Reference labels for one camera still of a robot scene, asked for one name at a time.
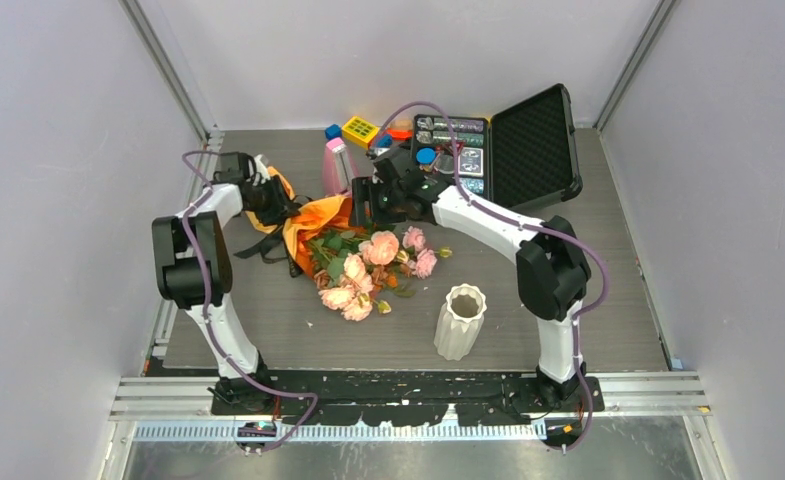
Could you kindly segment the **black printed ribbon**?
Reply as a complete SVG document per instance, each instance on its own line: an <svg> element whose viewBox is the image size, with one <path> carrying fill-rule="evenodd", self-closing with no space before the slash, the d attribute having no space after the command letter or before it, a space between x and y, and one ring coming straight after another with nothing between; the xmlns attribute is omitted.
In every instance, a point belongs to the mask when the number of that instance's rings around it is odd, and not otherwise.
<svg viewBox="0 0 785 480"><path fill-rule="evenodd" d="M263 226L273 226L274 230L266 233L265 236L244 250L233 254L238 259L249 259L260 256L262 261L267 264L287 261L290 266L295 262L292 255L285 247L284 229L285 222L298 215L299 209L306 205L311 197L298 195L295 199L287 200L285 197L271 200L269 205L263 210L254 211L258 221Z"/></svg>

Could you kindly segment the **orange flower bouquet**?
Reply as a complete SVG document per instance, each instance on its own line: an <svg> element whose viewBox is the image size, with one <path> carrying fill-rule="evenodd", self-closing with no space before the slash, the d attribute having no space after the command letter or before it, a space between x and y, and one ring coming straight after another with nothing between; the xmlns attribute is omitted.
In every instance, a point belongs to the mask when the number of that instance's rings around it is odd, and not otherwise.
<svg viewBox="0 0 785 480"><path fill-rule="evenodd" d="M292 199L298 196L275 168L267 172L281 177ZM401 234L379 224L351 227L351 210L347 195L311 199L285 222L283 236L295 262L289 264L290 273L311 278L324 307L347 321L361 322L372 314L392 311L385 292L401 298L413 296L412 281L430 277L453 251L432 247L425 231L415 226ZM252 213L246 216L264 235L274 230L260 224Z"/></svg>

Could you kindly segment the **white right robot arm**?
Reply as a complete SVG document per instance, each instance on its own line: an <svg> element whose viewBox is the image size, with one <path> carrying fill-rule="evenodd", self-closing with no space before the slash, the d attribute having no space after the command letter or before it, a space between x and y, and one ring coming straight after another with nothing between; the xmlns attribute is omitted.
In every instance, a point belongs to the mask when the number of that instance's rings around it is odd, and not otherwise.
<svg viewBox="0 0 785 480"><path fill-rule="evenodd" d="M580 348L591 269L571 224L499 207L471 193L457 175L425 171L402 147L379 155L373 166L372 175L351 181L351 225L427 222L465 234L507 258L516 269L520 301L537 320L540 400L559 411L580 394L585 408L592 409Z"/></svg>

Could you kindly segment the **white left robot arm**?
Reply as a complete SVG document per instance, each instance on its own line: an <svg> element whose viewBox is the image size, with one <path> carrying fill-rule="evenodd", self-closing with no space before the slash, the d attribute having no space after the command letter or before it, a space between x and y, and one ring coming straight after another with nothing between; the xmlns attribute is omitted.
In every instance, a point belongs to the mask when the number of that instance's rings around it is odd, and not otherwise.
<svg viewBox="0 0 785 480"><path fill-rule="evenodd" d="M201 194L180 213L152 222L156 284L163 299L194 321L210 347L219 375L213 395L261 414L274 398L287 394L273 387L259 349L241 325L231 298L232 261L258 255L270 262L269 252L282 241L285 223L298 214L299 204L281 177L269 171L263 155L227 152L216 157L212 176L192 170L203 182ZM224 228L244 213L270 231L233 256Z"/></svg>

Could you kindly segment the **white ribbed vase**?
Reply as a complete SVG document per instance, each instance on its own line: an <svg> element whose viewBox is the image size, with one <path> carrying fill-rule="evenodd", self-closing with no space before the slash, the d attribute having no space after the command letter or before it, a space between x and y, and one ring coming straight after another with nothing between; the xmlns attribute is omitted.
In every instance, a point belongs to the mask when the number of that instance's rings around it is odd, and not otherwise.
<svg viewBox="0 0 785 480"><path fill-rule="evenodd" d="M487 310L485 294L463 283L446 294L434 335L437 353L446 360L459 361L472 349Z"/></svg>

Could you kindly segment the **pink metronome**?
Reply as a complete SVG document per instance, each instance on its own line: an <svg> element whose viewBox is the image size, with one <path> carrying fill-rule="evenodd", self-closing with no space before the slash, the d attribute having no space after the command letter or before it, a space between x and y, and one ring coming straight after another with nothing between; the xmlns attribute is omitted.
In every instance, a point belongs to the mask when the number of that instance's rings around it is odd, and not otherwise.
<svg viewBox="0 0 785 480"><path fill-rule="evenodd" d="M348 146L341 138L333 138L325 145L322 162L323 191L327 196L349 195L352 180L358 175L357 166Z"/></svg>

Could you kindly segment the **yellow toy block house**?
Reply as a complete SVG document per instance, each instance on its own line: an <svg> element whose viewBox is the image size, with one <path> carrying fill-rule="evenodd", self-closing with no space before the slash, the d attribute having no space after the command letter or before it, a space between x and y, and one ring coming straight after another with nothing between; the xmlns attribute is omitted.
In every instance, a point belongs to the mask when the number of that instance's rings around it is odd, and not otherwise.
<svg viewBox="0 0 785 480"><path fill-rule="evenodd" d="M371 123L361 116L352 116L341 126L342 136L345 140L369 150L376 140L382 138L386 131Z"/></svg>

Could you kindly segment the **blue toy block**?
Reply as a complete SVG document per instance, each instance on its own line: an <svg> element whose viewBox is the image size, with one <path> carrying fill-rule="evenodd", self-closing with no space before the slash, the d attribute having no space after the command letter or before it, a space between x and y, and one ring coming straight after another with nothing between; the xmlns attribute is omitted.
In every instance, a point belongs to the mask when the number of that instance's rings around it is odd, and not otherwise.
<svg viewBox="0 0 785 480"><path fill-rule="evenodd" d="M328 141L342 137L342 128L338 124L331 124L324 129L325 138Z"/></svg>

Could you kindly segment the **orange toy piece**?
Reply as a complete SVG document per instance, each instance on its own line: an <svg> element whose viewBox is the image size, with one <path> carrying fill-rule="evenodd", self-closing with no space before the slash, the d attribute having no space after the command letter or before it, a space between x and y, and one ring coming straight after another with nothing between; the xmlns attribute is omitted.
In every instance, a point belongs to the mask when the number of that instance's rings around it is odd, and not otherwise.
<svg viewBox="0 0 785 480"><path fill-rule="evenodd" d="M394 141L405 141L413 136L414 123L409 118L393 120L386 129L386 133Z"/></svg>

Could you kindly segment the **blue round poker chip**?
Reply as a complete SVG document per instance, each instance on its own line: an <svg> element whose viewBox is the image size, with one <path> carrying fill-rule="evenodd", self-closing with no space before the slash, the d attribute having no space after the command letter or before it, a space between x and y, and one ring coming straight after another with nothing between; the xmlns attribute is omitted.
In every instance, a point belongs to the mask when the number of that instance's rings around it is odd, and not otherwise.
<svg viewBox="0 0 785 480"><path fill-rule="evenodd" d="M431 165L436 158L436 152L431 148L421 148L416 151L416 162L421 165Z"/></svg>

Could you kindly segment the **black open poker case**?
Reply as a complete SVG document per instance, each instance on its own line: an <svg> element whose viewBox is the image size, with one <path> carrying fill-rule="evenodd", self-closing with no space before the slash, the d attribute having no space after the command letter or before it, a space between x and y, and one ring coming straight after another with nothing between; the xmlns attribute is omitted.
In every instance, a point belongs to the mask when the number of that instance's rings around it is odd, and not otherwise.
<svg viewBox="0 0 785 480"><path fill-rule="evenodd" d="M555 84L486 117L418 114L403 142L436 152L433 170L460 176L470 192L508 209L536 209L577 197L579 171L571 96Z"/></svg>

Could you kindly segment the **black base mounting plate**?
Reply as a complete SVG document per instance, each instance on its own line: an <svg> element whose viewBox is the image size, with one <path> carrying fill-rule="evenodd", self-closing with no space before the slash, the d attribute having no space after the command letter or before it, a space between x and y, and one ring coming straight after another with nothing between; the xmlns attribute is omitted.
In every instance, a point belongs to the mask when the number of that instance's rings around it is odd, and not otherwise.
<svg viewBox="0 0 785 480"><path fill-rule="evenodd" d="M277 415L288 425L304 412L308 424L430 426L456 417L462 426L521 425L549 413L572 418L604 409L597 378L561 395L535 376L518 372L273 370L261 391L243 379L209 386L215 415Z"/></svg>

